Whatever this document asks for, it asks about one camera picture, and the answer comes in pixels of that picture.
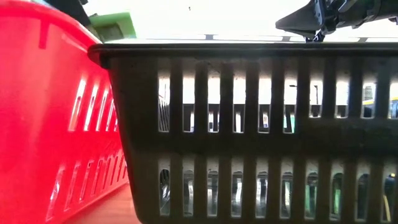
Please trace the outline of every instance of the floor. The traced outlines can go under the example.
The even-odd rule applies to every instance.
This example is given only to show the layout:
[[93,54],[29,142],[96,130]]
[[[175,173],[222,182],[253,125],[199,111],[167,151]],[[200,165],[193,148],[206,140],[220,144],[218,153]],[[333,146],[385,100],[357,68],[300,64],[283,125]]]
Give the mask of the floor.
[[106,196],[65,223],[140,224],[134,212],[134,204],[128,185]]

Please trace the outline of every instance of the metal bracket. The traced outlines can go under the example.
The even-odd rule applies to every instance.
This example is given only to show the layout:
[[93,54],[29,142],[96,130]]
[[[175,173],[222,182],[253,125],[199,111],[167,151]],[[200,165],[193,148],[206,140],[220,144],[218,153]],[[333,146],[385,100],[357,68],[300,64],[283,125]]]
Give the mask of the metal bracket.
[[312,42],[323,42],[325,39],[325,35],[322,34],[321,31],[319,31],[313,39],[305,38],[306,43],[312,43]]
[[357,0],[345,0],[344,3],[338,9],[338,12],[342,13],[348,11],[356,3],[356,1]]

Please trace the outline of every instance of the shopping basket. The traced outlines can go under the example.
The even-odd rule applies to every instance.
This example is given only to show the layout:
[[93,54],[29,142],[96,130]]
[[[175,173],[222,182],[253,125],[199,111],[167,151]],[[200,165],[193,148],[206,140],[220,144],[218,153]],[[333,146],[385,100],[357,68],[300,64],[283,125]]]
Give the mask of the shopping basket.
[[[389,117],[397,44],[104,44],[89,56],[109,70],[141,222],[398,222],[398,197],[388,196],[389,206],[383,199],[395,195],[385,180],[395,183],[397,169],[397,120]],[[215,73],[216,133],[208,126],[208,79]],[[163,76],[170,82],[169,129],[160,128]],[[267,133],[259,131],[262,76],[271,80]],[[185,77],[195,77],[192,132],[183,128]],[[233,128],[235,77],[246,79],[241,133]],[[297,79],[294,133],[283,128],[287,77]],[[345,118],[336,117],[340,77],[349,80]],[[363,118],[369,77],[377,82],[375,109]],[[317,118],[309,116],[313,78],[323,80]]]
[[0,223],[61,223],[127,182],[99,41],[28,1],[1,1],[0,27]]

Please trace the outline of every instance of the basket slot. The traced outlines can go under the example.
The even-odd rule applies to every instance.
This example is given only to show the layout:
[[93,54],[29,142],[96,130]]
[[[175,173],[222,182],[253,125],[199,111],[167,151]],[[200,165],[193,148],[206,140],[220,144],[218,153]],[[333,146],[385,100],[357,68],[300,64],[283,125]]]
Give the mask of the basket slot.
[[284,122],[283,130],[286,134],[295,132],[295,109],[297,105],[297,58],[284,60]]
[[172,59],[170,75],[170,132],[172,135],[182,133],[182,88],[182,62],[180,59]]
[[382,205],[382,180],[383,162],[379,159],[373,160],[371,164],[369,200],[368,200],[368,223],[380,223],[381,221],[381,205]]
[[229,220],[231,218],[231,159],[229,157],[221,157],[219,169],[217,214],[220,220]]
[[[383,184],[383,194],[386,196],[386,198],[382,198],[382,204],[385,205],[385,199],[390,197],[390,200],[387,199],[388,204],[389,204],[389,214],[390,214],[390,219],[392,219],[391,223],[397,223],[395,222],[396,219],[396,212],[397,212],[397,179],[396,177],[393,177],[394,180],[391,181],[391,174],[396,174],[397,172],[397,166],[394,163],[394,160],[388,160],[384,163],[384,170],[383,170],[383,177],[382,177],[382,184]],[[382,220],[384,222],[388,221],[387,217],[387,211],[384,209],[382,210]]]
[[98,93],[98,84],[95,83],[93,87],[93,92],[91,93],[90,104],[88,105],[88,110],[86,114],[85,127],[84,127],[85,131],[88,131],[88,126],[90,124],[90,120],[93,115],[94,104],[95,104],[95,99],[97,97],[97,93]]
[[363,59],[351,59],[351,78],[349,81],[348,117],[360,118],[362,113]]
[[331,207],[330,207],[330,220],[341,219],[341,199],[343,189],[344,164],[341,160],[334,160],[331,164]]
[[208,114],[209,133],[218,132],[218,118],[220,117],[220,70],[209,66],[208,80]]
[[208,68],[206,62],[199,62],[195,67],[195,134],[208,131]]
[[218,159],[207,160],[207,216],[217,216],[218,201]]
[[329,159],[320,159],[317,206],[315,209],[315,223],[328,223],[330,217],[330,177],[331,162]]
[[323,63],[323,98],[321,113],[323,118],[334,118],[336,109],[336,58],[326,58]]
[[297,108],[295,112],[295,132],[303,131],[304,121],[310,113],[310,70],[308,58],[299,58],[297,74]]
[[362,102],[362,113],[361,118],[372,119],[374,118],[375,111],[375,101],[374,101],[374,91],[377,91],[376,77],[367,75],[364,73],[364,85],[363,85],[363,102]]
[[282,58],[272,59],[271,79],[271,119],[269,122],[269,133],[280,135],[283,133],[285,87],[284,61]]
[[267,223],[278,223],[280,219],[280,158],[273,157],[268,160],[268,192],[267,192]]
[[310,106],[310,118],[319,118],[321,112],[321,105],[311,105]]
[[245,134],[251,135],[258,133],[259,64],[257,62],[248,62],[246,64],[246,105],[244,111]]
[[183,104],[183,131],[185,133],[191,133],[192,130],[192,124],[195,123],[192,118],[195,117],[193,114],[193,109],[194,109],[194,104]]
[[229,63],[221,65],[220,78],[220,133],[232,134],[233,132],[233,86],[234,72]]
[[183,212],[185,217],[191,217],[193,215],[193,204],[194,204],[194,189],[195,182],[199,183],[199,180],[194,180],[196,170],[194,169],[194,157],[184,157],[182,162],[182,175],[183,175]]
[[[306,171],[305,171],[305,178],[306,178],[306,183],[305,183],[305,196],[307,197],[316,197],[316,192],[318,188],[318,182],[319,182],[319,176],[318,176],[318,161],[315,159],[310,159],[306,163]],[[308,201],[308,206],[305,205],[305,219],[308,220],[313,220],[315,218],[315,212],[316,212],[316,201]]]
[[398,80],[397,77],[391,77],[391,86],[390,86],[390,115],[389,119],[398,119],[398,101],[397,98],[397,90],[398,90]]
[[259,132],[269,133],[269,106],[259,105]]
[[389,114],[389,103],[390,103],[390,71],[391,63],[386,62],[381,69],[378,70],[377,74],[377,88],[376,88],[376,100],[375,100],[375,118],[386,119]]
[[265,218],[268,190],[268,161],[265,158],[258,158],[256,161],[256,218]]
[[285,158],[282,160],[281,175],[281,191],[280,191],[280,217],[281,219],[289,219],[291,217],[292,203],[292,184],[294,179],[293,160]]
[[[245,95],[244,91],[241,90],[242,93],[239,93],[239,95]],[[244,112],[245,112],[245,105],[244,103],[242,104],[235,104],[234,103],[234,120],[233,120],[233,127],[234,127],[234,133],[244,133]]]
[[170,158],[161,157],[158,161],[158,182],[148,182],[148,184],[159,186],[159,210],[160,215],[169,216],[170,215],[170,198],[171,198],[171,188],[170,180],[172,175],[170,173]]
[[169,106],[165,100],[159,98],[159,131],[169,131]]
[[[364,160],[360,160],[358,162],[358,170],[356,172],[356,199],[357,202],[355,203],[356,208],[356,220],[365,221],[366,219],[366,211],[369,209],[367,205],[367,201],[369,198],[369,174],[371,172],[370,164]],[[360,189],[360,182],[364,182],[362,190]],[[365,194],[365,197],[360,197],[360,190]]]
[[57,201],[57,197],[59,195],[60,188],[62,186],[61,183],[62,183],[62,177],[63,177],[64,172],[65,172],[65,166],[62,165],[59,168],[58,174],[55,178],[54,187],[52,189],[52,193],[51,193],[51,197],[50,197],[50,204],[47,209],[47,214],[45,216],[46,221],[49,221],[54,216],[55,202]]
[[233,218],[240,218],[242,215],[242,197],[243,197],[243,183],[245,176],[243,175],[243,158],[232,158],[231,173],[232,173],[232,194],[231,194],[231,216]]

